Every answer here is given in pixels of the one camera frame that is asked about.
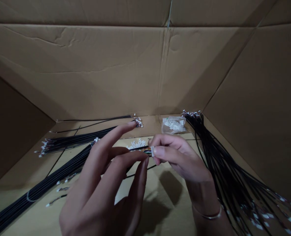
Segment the hand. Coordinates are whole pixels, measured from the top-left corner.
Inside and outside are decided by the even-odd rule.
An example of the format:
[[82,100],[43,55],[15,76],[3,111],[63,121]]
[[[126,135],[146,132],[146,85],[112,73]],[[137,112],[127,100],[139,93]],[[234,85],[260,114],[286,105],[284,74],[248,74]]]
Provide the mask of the hand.
[[168,161],[173,169],[188,181],[200,183],[212,180],[211,173],[202,159],[182,137],[157,134],[149,140],[148,145],[154,146],[153,159],[156,165]]
[[[93,145],[60,213],[63,235],[133,235],[140,219],[149,158],[139,151],[112,146],[134,128],[134,122],[120,125]],[[136,161],[141,163],[129,195],[114,205],[126,169]]]

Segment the left hand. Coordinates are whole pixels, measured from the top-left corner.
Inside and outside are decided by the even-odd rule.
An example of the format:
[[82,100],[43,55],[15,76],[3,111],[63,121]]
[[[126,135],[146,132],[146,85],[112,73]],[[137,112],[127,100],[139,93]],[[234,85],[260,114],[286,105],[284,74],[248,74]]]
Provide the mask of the left hand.
[[[62,235],[133,235],[140,220],[149,158],[140,151],[112,146],[134,128],[135,122],[117,126],[93,145],[60,213]],[[137,161],[141,163],[129,195],[114,205],[126,169]]]

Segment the plastic bag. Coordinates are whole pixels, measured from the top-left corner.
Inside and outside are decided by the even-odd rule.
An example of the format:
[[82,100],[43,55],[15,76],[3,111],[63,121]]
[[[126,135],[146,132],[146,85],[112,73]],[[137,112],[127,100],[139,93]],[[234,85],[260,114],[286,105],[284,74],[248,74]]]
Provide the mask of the plastic bag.
[[164,134],[175,134],[179,132],[187,131],[184,127],[186,118],[181,116],[170,116],[163,118],[162,133]]

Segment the thin gold bracelet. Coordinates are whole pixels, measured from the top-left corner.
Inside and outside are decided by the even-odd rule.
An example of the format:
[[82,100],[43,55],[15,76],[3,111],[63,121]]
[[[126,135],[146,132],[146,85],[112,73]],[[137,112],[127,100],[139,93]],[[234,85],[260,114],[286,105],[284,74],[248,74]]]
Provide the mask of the thin gold bracelet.
[[205,215],[202,215],[197,209],[196,211],[205,219],[207,220],[216,220],[217,218],[220,218],[221,217],[221,213],[222,213],[222,206],[220,204],[220,211],[219,213],[216,215],[216,216],[205,216]]

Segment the cardboard flap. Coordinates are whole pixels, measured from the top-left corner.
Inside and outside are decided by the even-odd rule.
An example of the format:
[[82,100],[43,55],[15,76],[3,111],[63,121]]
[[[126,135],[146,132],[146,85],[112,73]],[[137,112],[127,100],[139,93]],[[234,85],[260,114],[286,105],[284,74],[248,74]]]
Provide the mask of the cardboard flap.
[[170,0],[0,0],[0,23],[163,26]]
[[173,0],[173,26],[257,26],[276,0]]
[[291,23],[291,0],[278,0],[260,26]]
[[204,113],[291,200],[291,24],[256,30]]
[[0,178],[54,125],[0,78]]
[[54,120],[199,110],[251,31],[0,25],[0,76]]

